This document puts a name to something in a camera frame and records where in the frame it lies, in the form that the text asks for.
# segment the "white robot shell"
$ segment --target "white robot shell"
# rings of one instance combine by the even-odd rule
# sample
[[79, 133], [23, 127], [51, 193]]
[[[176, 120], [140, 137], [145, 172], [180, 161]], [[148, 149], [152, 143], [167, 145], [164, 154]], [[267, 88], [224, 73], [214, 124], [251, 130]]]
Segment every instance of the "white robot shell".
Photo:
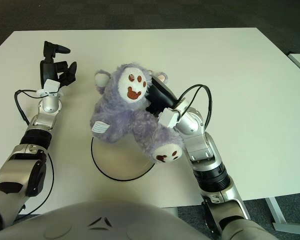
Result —
[[66, 206], [0, 231], [0, 240], [208, 240], [155, 206], [97, 201]]

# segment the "silver metal cylinder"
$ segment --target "silver metal cylinder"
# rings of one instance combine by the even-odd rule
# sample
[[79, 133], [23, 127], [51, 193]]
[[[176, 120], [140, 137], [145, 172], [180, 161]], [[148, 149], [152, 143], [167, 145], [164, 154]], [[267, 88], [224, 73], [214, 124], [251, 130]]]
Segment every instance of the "silver metal cylinder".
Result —
[[52, 114], [59, 109], [59, 97], [46, 96], [42, 99], [42, 107], [46, 113]]
[[180, 122], [177, 123], [176, 127], [184, 135], [192, 135], [198, 130], [199, 124], [188, 112], [186, 112], [180, 119]]

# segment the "plush toy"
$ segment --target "plush toy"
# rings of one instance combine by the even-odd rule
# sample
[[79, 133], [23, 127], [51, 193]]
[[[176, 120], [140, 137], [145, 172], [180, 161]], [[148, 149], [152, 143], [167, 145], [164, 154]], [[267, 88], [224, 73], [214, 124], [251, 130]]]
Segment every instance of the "plush toy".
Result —
[[165, 73], [153, 73], [135, 63], [124, 64], [112, 74], [98, 71], [95, 84], [102, 98], [95, 105], [90, 126], [93, 136], [107, 143], [132, 133], [148, 158], [166, 163], [181, 157], [183, 141], [173, 128], [159, 124], [146, 111], [152, 75], [164, 83], [168, 80]]

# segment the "black cable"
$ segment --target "black cable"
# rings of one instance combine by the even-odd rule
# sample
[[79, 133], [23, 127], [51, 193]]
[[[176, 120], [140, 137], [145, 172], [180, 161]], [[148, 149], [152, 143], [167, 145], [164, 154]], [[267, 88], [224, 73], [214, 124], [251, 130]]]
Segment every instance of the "black cable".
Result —
[[[25, 92], [32, 92], [32, 93], [35, 93], [36, 91], [35, 91], [35, 90], [30, 90], [30, 89], [18, 90], [18, 91], [16, 91], [16, 92], [14, 93], [14, 101], [15, 101], [16, 107], [17, 107], [18, 110], [19, 110], [19, 113], [21, 114], [21, 117], [22, 117], [23, 120], [26, 122], [26, 124], [29, 125], [30, 122], [29, 122], [29, 120], [28, 120], [26, 114], [24, 113], [24, 111], [23, 111], [22, 108], [20, 107], [20, 104], [19, 104], [19, 101], [18, 101], [18, 95], [19, 95], [20, 93], [24, 93], [24, 94], [26, 94], [27, 96], [29, 96], [30, 98], [33, 98], [33, 99], [42, 99], [42, 98], [47, 97], [48, 95], [46, 95], [46, 96], [41, 96], [41, 97], [34, 97], [34, 96], [31, 96], [31, 95], [29, 95], [29, 94], [27, 94], [27, 93], [25, 93]], [[34, 213], [35, 211], [37, 211], [39, 208], [41, 208], [41, 206], [42, 206], [43, 204], [46, 203], [46, 201], [47, 201], [48, 198], [50, 197], [50, 194], [51, 194], [51, 192], [52, 192], [52, 189], [53, 189], [54, 183], [55, 183], [55, 169], [54, 169], [54, 164], [53, 164], [52, 158], [51, 158], [51, 156], [50, 156], [49, 153], [48, 153], [48, 157], [49, 157], [49, 160], [50, 160], [50, 163], [51, 163], [51, 169], [52, 169], [52, 183], [51, 183], [50, 191], [49, 191], [48, 195], [46, 196], [46, 198], [44, 199], [44, 201], [43, 201], [36, 209], [32, 210], [31, 212], [29, 212], [28, 214], [26, 214], [26, 215], [24, 215], [24, 216], [22, 216], [22, 217], [17, 218], [16, 221], [18, 221], [18, 220], [20, 220], [20, 219], [23, 219], [23, 218], [25, 218], [25, 217], [31, 215], [31, 214]]]
[[194, 96], [193, 96], [193, 98], [192, 98], [190, 104], [187, 106], [187, 108], [184, 110], [184, 112], [179, 116], [179, 119], [181, 119], [181, 118], [186, 114], [186, 112], [188, 111], [188, 109], [191, 107], [191, 105], [192, 105], [192, 103], [194, 102], [194, 100], [195, 100], [195, 98], [196, 98], [196, 96], [197, 96], [199, 90], [200, 90], [201, 88], [204, 88], [205, 91], [206, 91], [206, 93], [207, 93], [207, 95], [208, 95], [208, 101], [209, 101], [209, 103], [208, 103], [208, 113], [207, 113], [206, 120], [205, 120], [205, 123], [204, 123], [204, 129], [206, 129], [206, 128], [208, 127], [208, 125], [209, 125], [209, 122], [210, 122], [210, 119], [211, 119], [211, 115], [212, 115], [212, 95], [211, 95], [211, 91], [210, 91], [209, 87], [207, 87], [206, 85], [202, 85], [202, 84], [196, 84], [196, 85], [193, 85], [193, 86], [189, 87], [187, 90], [185, 90], [185, 91], [181, 94], [181, 96], [180, 96], [179, 99], [178, 99], [178, 102], [180, 102], [180, 101], [182, 100], [182, 98], [183, 98], [190, 90], [192, 90], [192, 89], [194, 89], [194, 88], [196, 88], [196, 87], [198, 87], [198, 88], [197, 88], [197, 90], [196, 90], [196, 92], [195, 92], [195, 94], [194, 94]]
[[94, 144], [94, 137], [92, 137], [92, 140], [91, 140], [91, 147], [90, 147], [90, 150], [91, 150], [91, 157], [92, 157], [92, 160], [94, 162], [94, 165], [96, 166], [96, 168], [103, 174], [105, 175], [107, 178], [109, 179], [112, 179], [112, 180], [115, 180], [115, 181], [118, 181], [118, 182], [128, 182], [128, 181], [132, 181], [132, 180], [136, 180], [138, 178], [141, 178], [143, 175], [145, 175], [146, 173], [148, 173], [153, 167], [155, 164], [152, 164], [152, 166], [144, 173], [142, 173], [141, 175], [139, 176], [136, 176], [134, 178], [130, 178], [130, 179], [125, 179], [125, 180], [122, 180], [122, 179], [118, 179], [118, 178], [114, 178], [112, 176], [109, 176], [107, 175], [106, 173], [104, 173], [100, 167], [98, 166], [98, 164], [96, 163], [96, 160], [95, 160], [95, 157], [94, 157], [94, 153], [93, 153], [93, 144]]

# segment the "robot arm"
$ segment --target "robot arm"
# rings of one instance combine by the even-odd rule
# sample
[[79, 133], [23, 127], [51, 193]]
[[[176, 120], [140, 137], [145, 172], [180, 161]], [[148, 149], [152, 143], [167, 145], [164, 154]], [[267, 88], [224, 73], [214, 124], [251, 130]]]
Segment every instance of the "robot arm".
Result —
[[45, 60], [40, 64], [43, 89], [37, 91], [43, 98], [38, 104], [38, 114], [32, 118], [20, 144], [14, 147], [0, 169], [0, 230], [9, 227], [25, 207], [26, 201], [43, 189], [48, 147], [62, 108], [60, 88], [76, 80], [77, 64], [74, 62], [68, 68], [67, 62], [54, 63], [57, 52], [69, 53], [70, 50], [44, 42]]
[[[203, 198], [202, 205], [209, 229], [213, 233], [222, 234], [222, 239], [276, 239], [250, 220], [214, 140], [205, 132], [201, 114], [192, 107], [188, 108], [189, 103], [185, 98], [178, 101], [158, 79], [152, 78], [151, 88], [148, 111], [158, 116], [161, 124], [175, 127], [183, 138], [185, 153]], [[254, 234], [262, 238], [253, 238]]]

